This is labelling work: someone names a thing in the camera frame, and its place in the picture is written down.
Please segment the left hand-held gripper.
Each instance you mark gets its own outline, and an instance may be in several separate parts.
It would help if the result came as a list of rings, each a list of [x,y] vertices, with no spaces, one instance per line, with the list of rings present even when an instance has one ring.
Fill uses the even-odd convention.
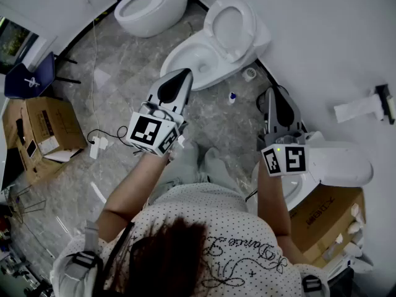
[[[193,81],[190,69],[171,71],[159,78],[140,109],[133,112],[127,142],[142,152],[164,156],[187,126],[183,109]]]

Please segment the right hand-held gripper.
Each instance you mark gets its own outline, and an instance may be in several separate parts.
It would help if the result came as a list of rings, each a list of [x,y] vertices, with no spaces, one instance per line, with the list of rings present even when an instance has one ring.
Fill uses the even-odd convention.
[[[270,87],[265,95],[268,133],[274,133],[277,122],[298,132],[276,138],[260,152],[269,176],[301,174],[308,171],[309,147],[306,144],[301,113],[284,88]]]

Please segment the person's left forearm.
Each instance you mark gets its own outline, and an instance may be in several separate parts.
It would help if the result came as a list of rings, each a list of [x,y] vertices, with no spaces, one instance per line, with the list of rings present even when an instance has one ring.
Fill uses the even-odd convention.
[[[110,194],[97,220],[98,225],[114,223],[123,228],[142,209],[156,186],[166,164],[169,153],[163,157],[144,154],[134,169]]]

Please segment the person's right forearm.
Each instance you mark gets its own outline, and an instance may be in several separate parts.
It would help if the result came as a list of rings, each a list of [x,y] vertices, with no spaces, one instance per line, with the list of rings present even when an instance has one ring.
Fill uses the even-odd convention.
[[[271,227],[277,238],[291,236],[291,219],[280,176],[269,176],[263,159],[257,177],[257,215]]]

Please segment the oval white toilet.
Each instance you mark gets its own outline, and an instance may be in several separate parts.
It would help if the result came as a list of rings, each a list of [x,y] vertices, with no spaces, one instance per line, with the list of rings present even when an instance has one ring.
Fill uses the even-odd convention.
[[[131,35],[149,38],[176,24],[186,6],[187,0],[121,0],[114,16]]]

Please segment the boxy white toilet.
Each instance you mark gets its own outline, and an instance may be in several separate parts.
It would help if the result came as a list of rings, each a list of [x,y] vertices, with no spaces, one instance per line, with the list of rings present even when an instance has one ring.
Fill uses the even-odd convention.
[[[259,136],[259,151],[287,134],[268,133]],[[304,136],[309,147],[308,171],[280,176],[288,210],[295,208],[320,184],[362,187],[372,180],[372,164],[357,145],[325,140],[319,131],[304,133]]]

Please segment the round black rimmed waste bin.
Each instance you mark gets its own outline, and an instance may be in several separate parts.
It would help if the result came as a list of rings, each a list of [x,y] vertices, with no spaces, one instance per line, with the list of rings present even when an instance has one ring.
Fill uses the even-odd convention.
[[[289,95],[288,90],[285,87],[283,87],[282,85],[278,85],[277,88],[280,88],[283,93],[286,93],[287,95]],[[269,88],[267,88],[264,92],[262,92],[256,98],[256,107],[261,113],[264,113],[265,95],[266,95],[268,90],[269,90]]]

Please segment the light blue jeans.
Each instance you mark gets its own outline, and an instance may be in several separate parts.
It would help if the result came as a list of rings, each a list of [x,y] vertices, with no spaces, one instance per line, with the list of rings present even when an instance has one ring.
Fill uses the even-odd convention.
[[[167,201],[247,211],[244,195],[229,175],[215,147],[209,148],[199,163],[199,148],[193,142],[165,166],[149,205]]]

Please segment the white power strip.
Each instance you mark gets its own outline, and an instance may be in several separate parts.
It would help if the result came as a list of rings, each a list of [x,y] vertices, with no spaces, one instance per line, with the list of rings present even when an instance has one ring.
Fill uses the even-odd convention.
[[[93,136],[90,147],[90,158],[96,160],[98,158],[99,150],[105,150],[108,146],[108,139],[106,137]]]

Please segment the open cardboard box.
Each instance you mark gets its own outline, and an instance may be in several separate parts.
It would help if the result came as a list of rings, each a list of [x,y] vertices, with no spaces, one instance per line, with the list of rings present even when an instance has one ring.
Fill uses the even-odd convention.
[[[310,264],[323,268],[365,223],[360,187],[319,185],[290,211],[291,237]]]

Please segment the blue chair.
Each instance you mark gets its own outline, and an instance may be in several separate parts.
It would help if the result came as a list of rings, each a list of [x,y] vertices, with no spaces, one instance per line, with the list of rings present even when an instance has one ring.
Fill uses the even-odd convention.
[[[40,97],[55,80],[81,84],[79,80],[56,75],[55,59],[57,58],[58,55],[50,52],[33,72],[29,71],[23,63],[13,67],[5,76],[5,97],[22,100]]]

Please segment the black handheld device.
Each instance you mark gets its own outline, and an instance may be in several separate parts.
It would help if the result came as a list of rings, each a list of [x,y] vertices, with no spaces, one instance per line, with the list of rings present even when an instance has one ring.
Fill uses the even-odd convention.
[[[17,126],[17,135],[20,140],[20,143],[22,145],[25,145],[24,124],[22,118],[16,120],[16,126]]]

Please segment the flattened cardboard sheet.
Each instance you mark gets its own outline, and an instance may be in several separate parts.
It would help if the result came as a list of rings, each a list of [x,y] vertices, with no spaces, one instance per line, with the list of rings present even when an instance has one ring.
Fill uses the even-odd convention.
[[[25,168],[27,181],[33,185],[57,175],[65,163],[52,161],[44,158],[37,148],[34,156],[29,158],[26,148],[33,140],[33,132],[30,125],[26,100],[10,100],[3,114],[2,121],[6,135],[7,146],[19,149],[19,153]],[[25,145],[20,143],[17,135],[16,120],[22,118],[24,124]]]

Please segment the glass window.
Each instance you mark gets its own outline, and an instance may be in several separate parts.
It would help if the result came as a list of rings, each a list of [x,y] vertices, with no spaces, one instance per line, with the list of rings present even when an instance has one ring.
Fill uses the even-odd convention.
[[[38,35],[0,15],[0,74],[21,63]]]

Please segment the black flat panel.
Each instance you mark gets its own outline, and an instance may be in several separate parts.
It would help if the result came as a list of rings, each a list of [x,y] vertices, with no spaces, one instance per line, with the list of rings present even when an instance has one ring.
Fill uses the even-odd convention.
[[[9,187],[25,171],[19,149],[11,148],[7,151],[1,191]]]

